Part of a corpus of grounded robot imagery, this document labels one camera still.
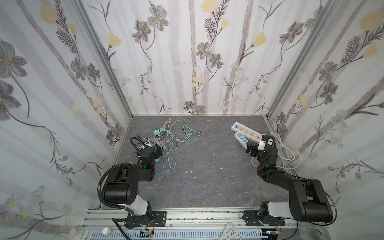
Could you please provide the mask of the white multicolour power strip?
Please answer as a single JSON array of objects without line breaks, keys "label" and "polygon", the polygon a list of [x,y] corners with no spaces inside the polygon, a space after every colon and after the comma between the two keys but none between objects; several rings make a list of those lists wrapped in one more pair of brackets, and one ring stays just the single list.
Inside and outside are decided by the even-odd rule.
[{"label": "white multicolour power strip", "polygon": [[257,144],[262,140],[262,137],[263,137],[263,135],[260,134],[259,132],[251,128],[248,128],[247,126],[239,122],[235,122],[234,124],[232,124],[231,130],[233,130],[234,132],[241,133],[246,139]]}]

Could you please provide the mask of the teal charger with cable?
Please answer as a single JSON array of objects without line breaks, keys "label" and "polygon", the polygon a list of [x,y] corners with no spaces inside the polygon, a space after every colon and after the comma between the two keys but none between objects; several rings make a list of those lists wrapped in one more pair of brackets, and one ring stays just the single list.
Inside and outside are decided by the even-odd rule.
[{"label": "teal charger with cable", "polygon": [[[177,165],[176,161],[171,156],[171,151],[175,151],[177,146],[174,148],[173,140],[167,141],[167,143],[169,143],[169,145],[166,147],[165,145],[158,145],[157,143],[153,142],[151,143],[151,147],[159,152],[158,154],[155,154],[155,163],[163,163],[163,169],[166,172],[170,172],[173,171]],[[160,156],[160,152],[163,150],[166,152],[166,154]]]}]

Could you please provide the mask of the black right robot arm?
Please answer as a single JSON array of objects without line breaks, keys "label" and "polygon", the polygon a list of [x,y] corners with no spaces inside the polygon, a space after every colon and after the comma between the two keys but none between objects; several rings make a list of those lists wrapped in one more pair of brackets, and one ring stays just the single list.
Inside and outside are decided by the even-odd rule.
[{"label": "black right robot arm", "polygon": [[289,193],[287,202],[263,202],[259,219],[283,218],[308,222],[319,226],[329,226],[337,218],[332,210],[332,198],[324,191],[316,179],[305,179],[278,170],[276,161],[278,149],[268,145],[259,150],[257,145],[248,145],[246,152],[258,161],[257,175],[266,183],[278,186]]}]

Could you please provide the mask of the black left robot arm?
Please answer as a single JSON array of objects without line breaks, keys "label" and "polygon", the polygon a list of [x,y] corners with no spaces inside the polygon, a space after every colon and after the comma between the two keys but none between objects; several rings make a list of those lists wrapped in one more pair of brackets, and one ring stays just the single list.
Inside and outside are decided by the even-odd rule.
[{"label": "black left robot arm", "polygon": [[101,203],[109,208],[129,213],[128,223],[147,225],[154,220],[149,202],[139,196],[140,182],[151,182],[156,174],[156,159],[163,156],[160,146],[140,150],[136,164],[123,163],[112,166],[101,177],[97,195]]}]

